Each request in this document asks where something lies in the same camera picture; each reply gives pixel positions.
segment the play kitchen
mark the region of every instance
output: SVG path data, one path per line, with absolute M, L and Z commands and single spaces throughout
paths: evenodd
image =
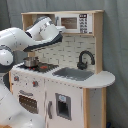
M 106 87 L 115 76 L 102 71 L 103 11 L 23 13 L 24 30 L 42 16 L 67 32 L 58 46 L 29 53 L 13 67 L 13 95 L 28 111 L 42 115 L 46 128 L 106 128 Z M 83 20 L 87 28 L 81 29 Z M 33 59 L 35 65 L 26 63 Z

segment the tile backsplash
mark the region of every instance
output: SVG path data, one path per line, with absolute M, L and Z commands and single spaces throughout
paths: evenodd
M 88 50 L 95 57 L 95 38 L 86 36 L 63 35 L 63 41 L 56 47 L 36 51 L 40 62 L 77 67 L 79 55 L 82 51 Z M 83 55 L 83 62 L 88 63 L 88 69 L 95 70 L 91 65 L 91 58 Z

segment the sink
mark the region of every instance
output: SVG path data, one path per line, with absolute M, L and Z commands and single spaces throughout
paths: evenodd
M 91 71 L 79 70 L 74 68 L 62 68 L 53 73 L 54 76 L 72 79 L 76 81 L 84 81 L 94 73 Z

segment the pot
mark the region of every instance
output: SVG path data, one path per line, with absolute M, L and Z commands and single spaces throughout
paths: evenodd
M 38 57 L 26 57 L 23 60 L 26 67 L 35 67 L 39 63 Z

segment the white cabinet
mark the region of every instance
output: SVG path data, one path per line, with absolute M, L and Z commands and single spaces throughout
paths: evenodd
M 84 128 L 83 90 L 51 80 L 45 81 L 47 128 Z

